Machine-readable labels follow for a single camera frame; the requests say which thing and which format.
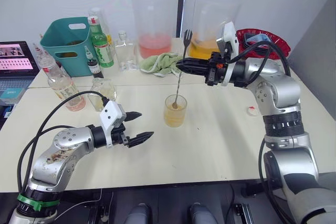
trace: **teal plastic basket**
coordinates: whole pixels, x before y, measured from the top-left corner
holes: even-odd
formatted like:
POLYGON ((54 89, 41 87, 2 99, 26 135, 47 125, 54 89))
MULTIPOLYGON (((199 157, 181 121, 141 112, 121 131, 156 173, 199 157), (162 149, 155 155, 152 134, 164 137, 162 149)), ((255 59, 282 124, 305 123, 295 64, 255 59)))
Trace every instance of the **teal plastic basket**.
POLYGON ((62 18, 52 22, 40 43, 55 60, 61 62, 71 77, 92 75, 84 46, 96 59, 97 56, 86 17, 62 18))

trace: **white cable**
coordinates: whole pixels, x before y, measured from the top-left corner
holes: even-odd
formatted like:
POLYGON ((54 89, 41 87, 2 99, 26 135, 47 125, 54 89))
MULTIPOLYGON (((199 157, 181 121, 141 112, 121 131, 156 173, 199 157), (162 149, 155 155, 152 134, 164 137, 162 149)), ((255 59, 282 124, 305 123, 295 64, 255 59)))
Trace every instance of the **white cable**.
POLYGON ((98 202, 98 201, 100 201, 100 200, 101 200, 101 194, 102 194, 102 192, 103 192, 103 188, 100 189, 100 197, 99 197, 99 199, 83 201, 83 202, 81 202, 81 203, 75 204, 74 206, 68 208, 68 209, 65 210, 63 213, 61 213, 59 216, 57 216, 57 217, 55 218, 55 220, 57 220, 58 218, 60 218, 63 214, 65 214, 67 211, 71 210, 71 209, 74 208, 74 207, 77 207, 77 206, 82 205, 82 204, 85 204, 85 203, 91 203, 91 202, 98 202))
POLYGON ((114 192, 112 192, 112 196, 111 196, 111 200, 110 200, 110 205, 109 205, 109 220, 107 221, 107 224, 110 224, 110 211, 111 211, 111 205, 112 205, 113 195, 114 195, 114 192))

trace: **laptop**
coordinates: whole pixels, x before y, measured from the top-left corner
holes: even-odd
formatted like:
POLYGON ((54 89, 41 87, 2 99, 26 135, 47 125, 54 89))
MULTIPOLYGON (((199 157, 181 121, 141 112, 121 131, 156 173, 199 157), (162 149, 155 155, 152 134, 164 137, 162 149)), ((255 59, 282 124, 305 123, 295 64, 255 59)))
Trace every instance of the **laptop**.
POLYGON ((38 72, 27 42, 0 42, 0 95, 8 88, 27 89, 38 72))

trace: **laptop screen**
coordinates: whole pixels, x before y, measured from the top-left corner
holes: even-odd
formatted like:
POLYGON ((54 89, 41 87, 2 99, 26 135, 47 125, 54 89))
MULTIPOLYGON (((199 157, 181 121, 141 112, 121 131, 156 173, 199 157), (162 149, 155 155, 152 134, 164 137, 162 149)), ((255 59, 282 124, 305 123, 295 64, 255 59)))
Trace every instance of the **laptop screen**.
POLYGON ((38 71, 25 41, 0 42, 0 77, 35 76, 38 71))

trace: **green band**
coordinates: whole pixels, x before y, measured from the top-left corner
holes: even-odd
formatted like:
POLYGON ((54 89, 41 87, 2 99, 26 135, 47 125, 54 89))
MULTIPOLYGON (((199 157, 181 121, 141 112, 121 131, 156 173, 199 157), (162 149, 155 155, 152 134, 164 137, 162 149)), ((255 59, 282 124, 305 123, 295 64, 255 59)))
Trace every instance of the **green band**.
POLYGON ((35 211, 41 211, 42 207, 53 207, 59 204, 59 199, 54 201, 43 202, 29 199, 21 194, 17 196, 17 200, 32 206, 35 211))

